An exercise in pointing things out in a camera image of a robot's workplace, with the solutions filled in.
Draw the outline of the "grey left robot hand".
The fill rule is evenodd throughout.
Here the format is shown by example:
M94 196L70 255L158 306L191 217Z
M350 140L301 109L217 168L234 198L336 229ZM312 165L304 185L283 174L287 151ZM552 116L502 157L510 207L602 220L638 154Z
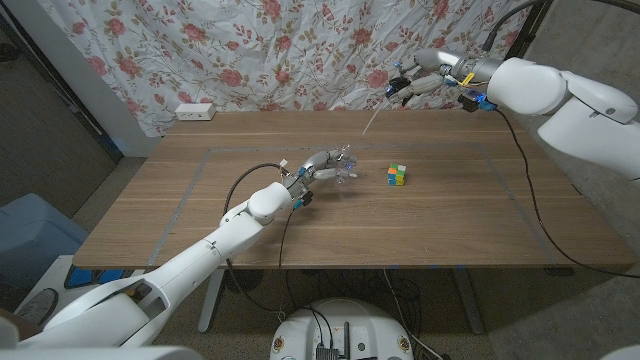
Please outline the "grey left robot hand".
M325 150L309 157L297 170L283 170L283 185L293 199L301 199L309 192L315 181L335 180L338 183L349 178L356 178L354 168L357 158L348 153L346 148Z

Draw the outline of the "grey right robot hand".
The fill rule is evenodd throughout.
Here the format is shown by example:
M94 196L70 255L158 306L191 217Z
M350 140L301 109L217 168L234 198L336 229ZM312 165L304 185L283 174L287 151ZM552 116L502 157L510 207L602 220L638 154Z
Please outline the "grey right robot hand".
M391 103L405 105L413 96L431 93L443 84L484 86L502 63L502 60L446 49L419 50L406 61L394 64L399 75L389 81L385 97Z

